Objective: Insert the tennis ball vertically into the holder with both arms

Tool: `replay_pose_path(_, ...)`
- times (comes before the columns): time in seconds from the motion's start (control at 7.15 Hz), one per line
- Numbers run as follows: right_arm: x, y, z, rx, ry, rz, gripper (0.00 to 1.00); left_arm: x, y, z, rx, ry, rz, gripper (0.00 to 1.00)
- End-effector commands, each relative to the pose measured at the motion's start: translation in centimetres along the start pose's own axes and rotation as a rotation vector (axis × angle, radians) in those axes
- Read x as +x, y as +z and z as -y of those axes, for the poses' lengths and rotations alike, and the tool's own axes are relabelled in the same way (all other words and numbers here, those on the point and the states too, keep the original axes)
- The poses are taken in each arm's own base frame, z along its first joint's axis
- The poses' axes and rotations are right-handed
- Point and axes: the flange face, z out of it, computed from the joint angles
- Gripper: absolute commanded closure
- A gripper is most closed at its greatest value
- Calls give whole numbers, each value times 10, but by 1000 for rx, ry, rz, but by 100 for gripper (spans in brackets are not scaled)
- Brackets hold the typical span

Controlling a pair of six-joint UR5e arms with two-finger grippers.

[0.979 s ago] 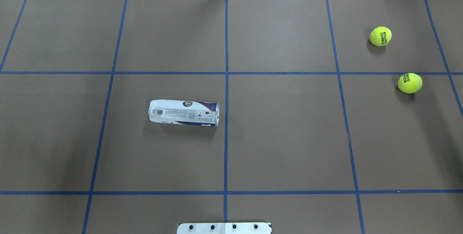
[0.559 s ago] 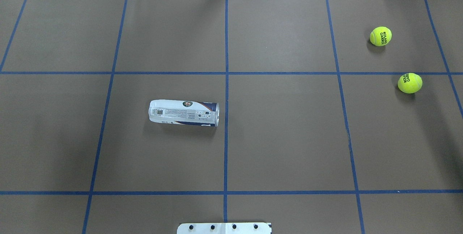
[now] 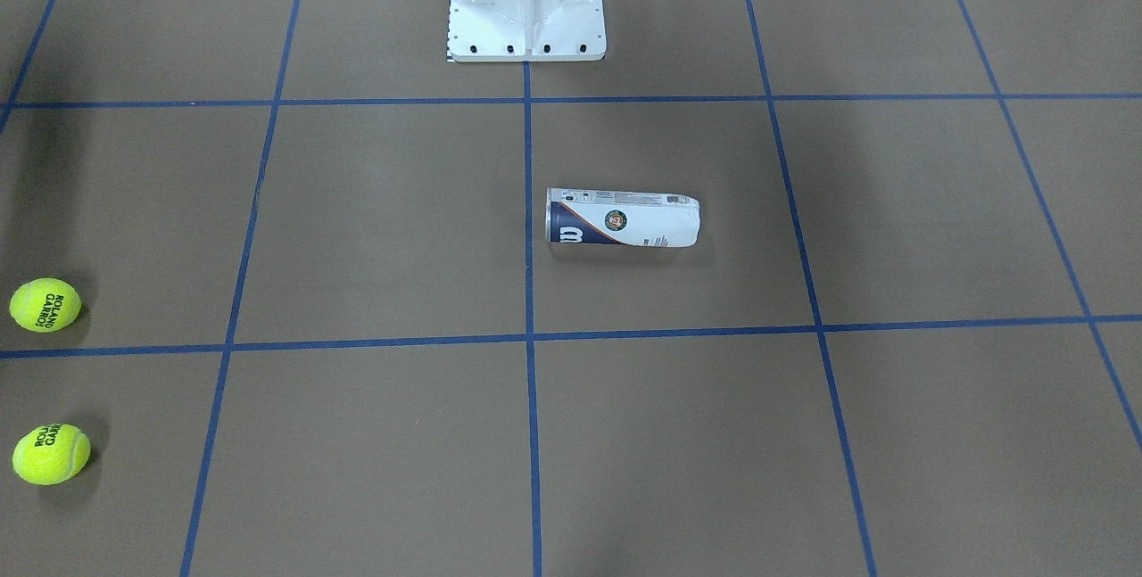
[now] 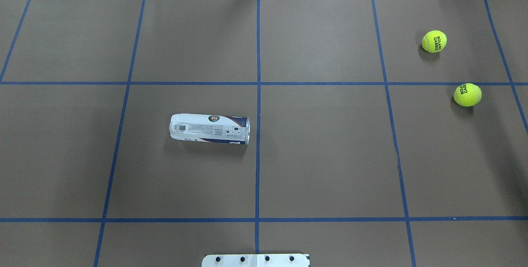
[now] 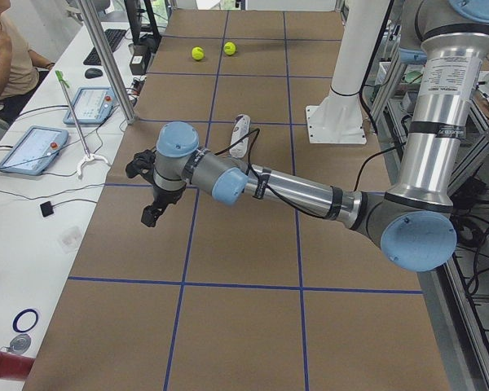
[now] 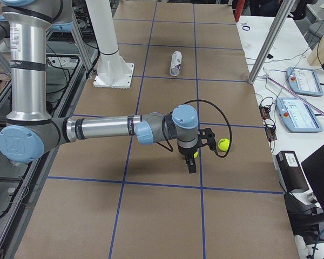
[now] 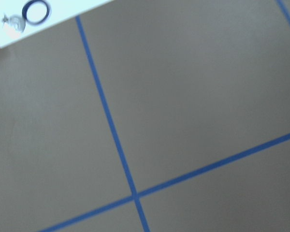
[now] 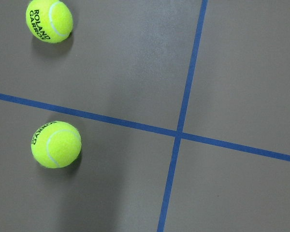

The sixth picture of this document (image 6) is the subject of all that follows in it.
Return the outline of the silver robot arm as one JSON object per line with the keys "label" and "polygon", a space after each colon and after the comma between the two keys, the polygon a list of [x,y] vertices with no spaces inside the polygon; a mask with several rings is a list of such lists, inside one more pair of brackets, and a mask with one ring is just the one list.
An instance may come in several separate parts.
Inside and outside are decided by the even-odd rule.
{"label": "silver robot arm", "polygon": [[28,163],[68,142],[90,138],[135,136],[141,145],[175,139],[194,173],[201,140],[196,109],[189,103],[171,114],[153,112],[94,119],[54,118],[46,109],[46,32],[73,28],[71,1],[3,1],[9,23],[12,110],[0,131],[0,152]]}

